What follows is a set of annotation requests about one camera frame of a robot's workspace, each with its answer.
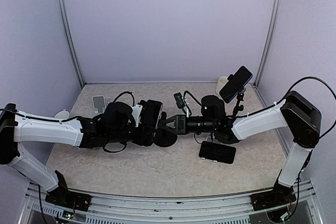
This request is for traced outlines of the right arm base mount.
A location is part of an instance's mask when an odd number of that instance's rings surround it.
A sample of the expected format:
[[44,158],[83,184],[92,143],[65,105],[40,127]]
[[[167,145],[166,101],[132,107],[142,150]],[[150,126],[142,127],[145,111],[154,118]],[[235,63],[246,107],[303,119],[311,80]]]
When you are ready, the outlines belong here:
[[272,190],[252,194],[250,198],[254,211],[289,204],[297,200],[293,187],[283,186],[278,181],[275,182]]

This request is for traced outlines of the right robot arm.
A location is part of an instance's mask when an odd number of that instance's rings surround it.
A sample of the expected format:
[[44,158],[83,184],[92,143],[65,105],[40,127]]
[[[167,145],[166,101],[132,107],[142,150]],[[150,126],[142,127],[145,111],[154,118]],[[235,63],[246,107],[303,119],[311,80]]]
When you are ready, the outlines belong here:
[[178,135],[211,133],[215,140],[226,145],[236,144],[251,136],[287,127],[293,145],[271,191],[252,196],[253,201],[279,205],[295,200],[293,185],[307,165],[312,150],[320,140],[321,113],[296,91],[271,106],[248,115],[226,115],[224,101],[215,95],[201,99],[201,115],[178,114],[159,122],[159,128],[170,132],[174,142]]

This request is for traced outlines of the black phone landscape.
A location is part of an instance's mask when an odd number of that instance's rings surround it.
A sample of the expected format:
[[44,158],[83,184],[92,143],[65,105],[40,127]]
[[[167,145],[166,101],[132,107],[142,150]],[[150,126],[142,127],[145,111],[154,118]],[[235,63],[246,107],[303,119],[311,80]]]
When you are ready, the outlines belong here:
[[232,164],[236,155],[236,148],[203,141],[199,150],[199,157],[225,164]]

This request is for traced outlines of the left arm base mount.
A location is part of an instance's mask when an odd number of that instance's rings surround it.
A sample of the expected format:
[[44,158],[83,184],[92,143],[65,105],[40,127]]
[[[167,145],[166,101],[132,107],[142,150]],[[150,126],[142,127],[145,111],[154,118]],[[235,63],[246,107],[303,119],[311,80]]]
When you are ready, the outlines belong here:
[[72,210],[87,212],[92,197],[88,194],[77,193],[74,191],[47,193],[45,201],[57,206],[62,206]]

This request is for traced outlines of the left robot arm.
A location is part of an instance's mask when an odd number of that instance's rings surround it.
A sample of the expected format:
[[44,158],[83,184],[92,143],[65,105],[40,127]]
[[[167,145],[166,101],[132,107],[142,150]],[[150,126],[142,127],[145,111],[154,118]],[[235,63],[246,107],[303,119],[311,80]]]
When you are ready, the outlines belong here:
[[23,143],[44,142],[78,148],[100,148],[110,143],[133,142],[150,146],[162,105],[153,101],[129,106],[111,102],[93,118],[75,116],[53,119],[19,112],[9,103],[1,113],[1,164],[8,165],[42,187],[49,196],[66,206],[73,201],[63,175],[32,156]]

